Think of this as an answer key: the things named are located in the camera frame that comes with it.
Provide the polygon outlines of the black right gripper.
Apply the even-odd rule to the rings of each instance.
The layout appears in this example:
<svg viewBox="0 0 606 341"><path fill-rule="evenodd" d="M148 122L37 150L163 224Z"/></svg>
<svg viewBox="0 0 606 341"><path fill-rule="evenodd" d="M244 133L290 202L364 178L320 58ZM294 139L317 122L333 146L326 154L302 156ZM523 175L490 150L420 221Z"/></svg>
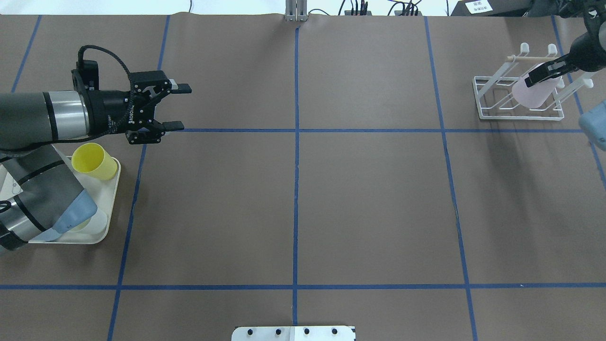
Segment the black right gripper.
<svg viewBox="0 0 606 341"><path fill-rule="evenodd" d="M585 72L597 72L606 66L605 29L597 33L587 32L578 37L570 47L568 56L547 61L528 73L525 79L527 87L573 72L573 66Z"/></svg>

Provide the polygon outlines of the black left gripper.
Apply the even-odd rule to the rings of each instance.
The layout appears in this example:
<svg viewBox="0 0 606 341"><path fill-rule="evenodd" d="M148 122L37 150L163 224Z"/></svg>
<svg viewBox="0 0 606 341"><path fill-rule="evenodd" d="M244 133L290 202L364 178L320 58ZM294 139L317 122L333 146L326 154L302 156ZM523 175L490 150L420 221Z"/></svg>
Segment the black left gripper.
<svg viewBox="0 0 606 341"><path fill-rule="evenodd" d="M168 79L163 71L133 72L129 91L84 91L89 137L125 134L130 144L157 144L167 132L184 130L182 121L158 122L156 107L170 94L190 94L187 83Z"/></svg>

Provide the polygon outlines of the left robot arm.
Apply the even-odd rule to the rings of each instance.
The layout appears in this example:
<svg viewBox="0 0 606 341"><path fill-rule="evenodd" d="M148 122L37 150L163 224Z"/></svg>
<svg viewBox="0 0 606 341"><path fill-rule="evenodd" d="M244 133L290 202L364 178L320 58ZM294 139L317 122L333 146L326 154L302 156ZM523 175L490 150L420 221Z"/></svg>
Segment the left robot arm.
<svg viewBox="0 0 606 341"><path fill-rule="evenodd" d="M66 233L87 222L98 207L55 144L125 134L130 144L157 144L183 130L180 121L158 122L156 106L191 87L163 71L134 72L128 91L99 90L96 69L72 72L72 91L1 95L1 164L21 188L1 201L1 254L26 246L42 233Z"/></svg>

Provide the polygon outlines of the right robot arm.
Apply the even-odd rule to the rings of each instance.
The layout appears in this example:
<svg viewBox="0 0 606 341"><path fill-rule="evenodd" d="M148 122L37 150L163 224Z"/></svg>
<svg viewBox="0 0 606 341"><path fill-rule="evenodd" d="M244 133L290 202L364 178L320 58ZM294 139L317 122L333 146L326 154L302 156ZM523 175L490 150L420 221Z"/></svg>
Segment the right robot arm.
<svg viewBox="0 0 606 341"><path fill-rule="evenodd" d="M578 123L590 142L605 151L605 2L603 0L535 0L528 17L582 18L584 33L570 41L566 54L524 76L523 87L537 90L559 76L592 73L597 85L580 95L583 112Z"/></svg>

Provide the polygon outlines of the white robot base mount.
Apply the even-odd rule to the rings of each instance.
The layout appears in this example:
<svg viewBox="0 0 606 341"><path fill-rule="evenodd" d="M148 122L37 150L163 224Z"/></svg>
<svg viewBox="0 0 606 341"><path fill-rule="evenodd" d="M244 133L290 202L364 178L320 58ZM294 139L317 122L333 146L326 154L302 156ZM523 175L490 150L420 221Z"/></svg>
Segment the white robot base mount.
<svg viewBox="0 0 606 341"><path fill-rule="evenodd" d="M354 326L243 326L235 328L232 341L355 341Z"/></svg>

